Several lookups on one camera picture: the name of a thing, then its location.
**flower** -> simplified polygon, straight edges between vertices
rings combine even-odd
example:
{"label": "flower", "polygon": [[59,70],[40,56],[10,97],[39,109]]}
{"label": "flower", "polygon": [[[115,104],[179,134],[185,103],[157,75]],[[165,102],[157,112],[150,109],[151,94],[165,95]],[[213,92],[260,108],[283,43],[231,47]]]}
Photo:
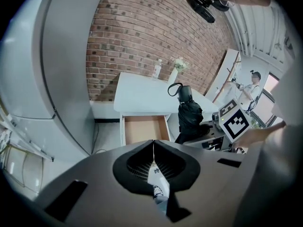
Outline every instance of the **flower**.
{"label": "flower", "polygon": [[188,62],[183,61],[183,57],[179,57],[177,59],[171,57],[170,59],[174,63],[174,66],[178,70],[178,72],[181,72],[183,69],[189,66]]}

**window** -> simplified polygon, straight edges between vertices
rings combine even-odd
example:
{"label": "window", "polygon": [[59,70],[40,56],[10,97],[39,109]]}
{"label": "window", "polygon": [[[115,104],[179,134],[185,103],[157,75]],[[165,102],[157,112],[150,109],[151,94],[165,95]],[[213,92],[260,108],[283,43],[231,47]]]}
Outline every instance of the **window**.
{"label": "window", "polygon": [[268,75],[265,86],[259,96],[258,104],[251,112],[252,116],[256,118],[259,124],[263,125],[263,127],[272,125],[277,119],[277,117],[271,113],[275,104],[275,100],[271,95],[271,90],[278,84],[278,82],[279,80],[274,75],[271,73]]}

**gray refrigerator door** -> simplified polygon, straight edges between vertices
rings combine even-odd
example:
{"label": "gray refrigerator door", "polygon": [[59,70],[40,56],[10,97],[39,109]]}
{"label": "gray refrigerator door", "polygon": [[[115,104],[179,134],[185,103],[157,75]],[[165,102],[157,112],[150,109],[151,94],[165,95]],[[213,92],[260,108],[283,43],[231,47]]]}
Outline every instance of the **gray refrigerator door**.
{"label": "gray refrigerator door", "polygon": [[94,117],[86,85],[89,28],[100,0],[52,0],[42,43],[49,97],[68,132],[89,154]]}

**black umbrella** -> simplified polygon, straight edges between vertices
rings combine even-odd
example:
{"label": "black umbrella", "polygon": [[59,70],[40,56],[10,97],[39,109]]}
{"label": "black umbrella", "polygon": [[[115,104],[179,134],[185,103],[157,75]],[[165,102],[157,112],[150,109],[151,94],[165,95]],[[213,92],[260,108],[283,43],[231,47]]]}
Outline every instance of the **black umbrella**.
{"label": "black umbrella", "polygon": [[[169,89],[179,85],[176,93],[171,95]],[[176,139],[176,143],[183,144],[186,141],[194,140],[209,133],[208,124],[200,125],[203,120],[202,108],[193,100],[190,86],[184,86],[182,83],[173,83],[167,90],[170,96],[178,94],[180,102],[178,108],[179,131],[180,134]]]}

